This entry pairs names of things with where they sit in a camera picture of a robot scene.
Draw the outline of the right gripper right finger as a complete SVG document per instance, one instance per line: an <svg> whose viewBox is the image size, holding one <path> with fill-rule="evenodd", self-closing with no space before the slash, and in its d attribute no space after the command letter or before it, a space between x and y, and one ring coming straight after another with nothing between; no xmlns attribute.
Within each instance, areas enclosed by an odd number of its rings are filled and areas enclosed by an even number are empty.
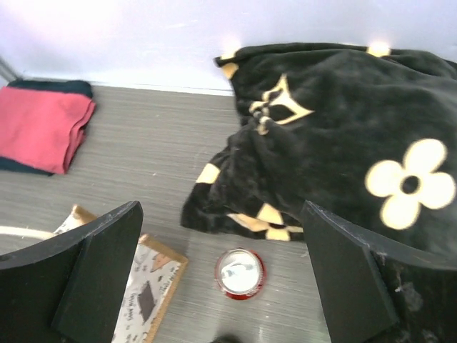
<svg viewBox="0 0 457 343"><path fill-rule="evenodd" d="M312 202L301 222L332 342L456 341L456 261Z"/></svg>

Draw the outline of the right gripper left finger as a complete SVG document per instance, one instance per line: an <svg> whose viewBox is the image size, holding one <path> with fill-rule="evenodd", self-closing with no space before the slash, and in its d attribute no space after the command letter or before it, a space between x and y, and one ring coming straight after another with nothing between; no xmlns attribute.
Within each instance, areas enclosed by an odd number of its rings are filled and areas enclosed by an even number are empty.
<svg viewBox="0 0 457 343"><path fill-rule="evenodd" d="M138 201L1 255L2 342L110 342L143 223Z"/></svg>

